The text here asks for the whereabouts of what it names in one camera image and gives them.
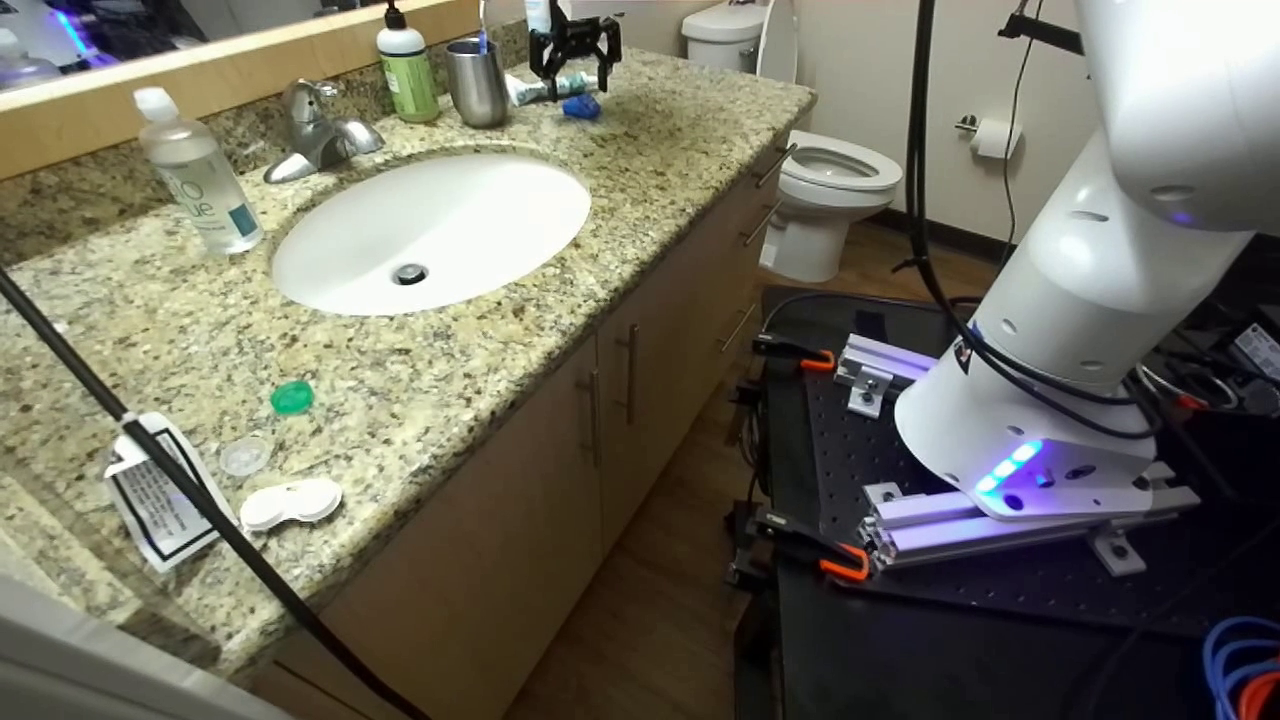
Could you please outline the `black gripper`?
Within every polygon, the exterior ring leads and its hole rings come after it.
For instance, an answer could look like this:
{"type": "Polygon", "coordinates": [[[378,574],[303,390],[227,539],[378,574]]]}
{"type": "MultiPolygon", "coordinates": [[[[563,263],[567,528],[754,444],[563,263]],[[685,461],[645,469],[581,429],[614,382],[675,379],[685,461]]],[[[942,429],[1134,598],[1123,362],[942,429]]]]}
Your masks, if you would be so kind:
{"type": "Polygon", "coordinates": [[[592,59],[594,89],[608,89],[618,56],[618,22],[610,15],[567,20],[561,8],[529,15],[529,67],[544,81],[546,93],[561,93],[561,67],[567,59],[592,59]]]}

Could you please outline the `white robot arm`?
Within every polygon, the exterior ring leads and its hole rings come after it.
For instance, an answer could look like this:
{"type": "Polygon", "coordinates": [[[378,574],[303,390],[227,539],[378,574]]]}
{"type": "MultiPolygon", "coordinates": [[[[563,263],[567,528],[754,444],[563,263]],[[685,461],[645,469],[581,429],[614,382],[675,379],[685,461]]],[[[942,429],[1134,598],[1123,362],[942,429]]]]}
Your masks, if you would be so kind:
{"type": "Polygon", "coordinates": [[[1005,520],[1183,510],[1128,373],[1280,226],[1280,0],[1070,0],[1033,22],[1101,123],[956,340],[891,401],[906,455],[1005,520]]]}

